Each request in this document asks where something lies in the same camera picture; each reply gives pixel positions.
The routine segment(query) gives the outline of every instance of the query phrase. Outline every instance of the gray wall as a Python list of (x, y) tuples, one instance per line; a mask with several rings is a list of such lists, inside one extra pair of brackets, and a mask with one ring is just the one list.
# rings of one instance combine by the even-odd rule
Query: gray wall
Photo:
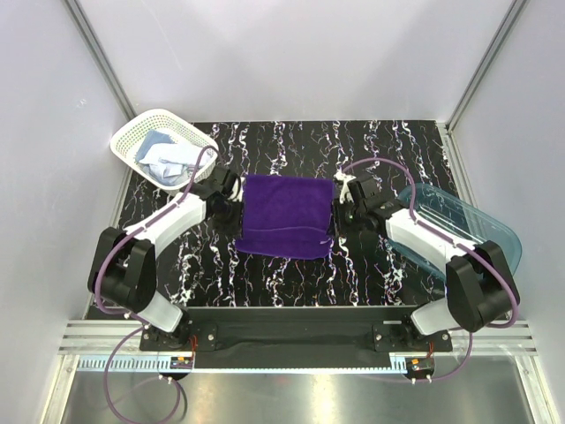
[(0, 3), (2, 423), (37, 422), (124, 175), (124, 116), (62, 4)]
[(524, 246), (516, 283), (547, 378), (565, 413), (565, 3), (527, 6), (456, 142), (480, 208)]
[(446, 120), (511, 0), (81, 0), (136, 111)]

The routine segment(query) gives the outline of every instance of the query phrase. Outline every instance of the black and white marble surface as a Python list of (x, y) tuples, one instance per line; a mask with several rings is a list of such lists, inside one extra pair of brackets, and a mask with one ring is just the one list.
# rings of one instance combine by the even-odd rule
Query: black and white marble surface
[[(379, 155), (407, 167), (418, 182), (456, 194), (434, 121), (240, 122), (196, 124), (216, 140), (231, 169), (332, 178), (347, 163)], [(383, 194), (408, 184), (386, 164), (365, 168)], [(149, 216), (166, 193), (133, 173), (120, 225)], [(443, 296), (443, 282), (364, 232), (335, 240), (332, 254), (295, 261), (235, 249), (234, 240), (206, 223), (177, 239), (159, 257), (158, 290), (199, 307), (360, 306), (421, 304)]]

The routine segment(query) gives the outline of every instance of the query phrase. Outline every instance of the white plastic basket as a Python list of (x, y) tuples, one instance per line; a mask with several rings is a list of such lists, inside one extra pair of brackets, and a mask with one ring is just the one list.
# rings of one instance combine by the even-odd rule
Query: white plastic basket
[[(189, 178), (182, 184), (163, 185), (155, 181), (139, 167), (135, 162), (135, 155), (138, 153), (141, 143), (150, 130), (168, 134), (175, 143), (191, 143), (199, 148), (212, 145), (218, 148), (216, 142), (201, 130), (164, 109), (148, 110), (124, 125), (114, 134), (112, 140), (110, 140), (109, 146), (112, 152), (143, 178), (150, 181), (151, 184), (166, 192), (177, 192), (179, 189), (186, 186), (190, 180), (190, 174)], [(212, 159), (196, 173), (194, 181), (207, 178), (212, 173), (217, 159), (217, 153), (214, 151), (210, 153), (213, 154)]]

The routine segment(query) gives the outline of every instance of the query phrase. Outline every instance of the purple towel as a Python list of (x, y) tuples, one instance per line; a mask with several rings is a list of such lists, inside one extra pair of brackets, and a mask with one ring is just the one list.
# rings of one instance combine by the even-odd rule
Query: purple towel
[(243, 237), (236, 240), (236, 249), (292, 259), (327, 256), (333, 197), (329, 179), (248, 176)]

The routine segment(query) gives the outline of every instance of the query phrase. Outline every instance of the clear plastic container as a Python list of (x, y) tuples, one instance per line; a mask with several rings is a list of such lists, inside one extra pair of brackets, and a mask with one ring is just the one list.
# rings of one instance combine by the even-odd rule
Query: clear plastic container
[[(401, 201), (410, 203), (411, 188), (408, 186), (399, 194)], [(477, 244), (492, 240), (504, 252), (512, 274), (516, 272), (522, 257), (522, 244), (518, 236), (506, 225), (457, 199), (440, 188), (428, 184), (416, 184), (415, 210), (424, 218), (459, 237)], [(390, 245), (420, 267), (445, 281), (445, 269), (437, 269), (408, 247), (389, 241)]]

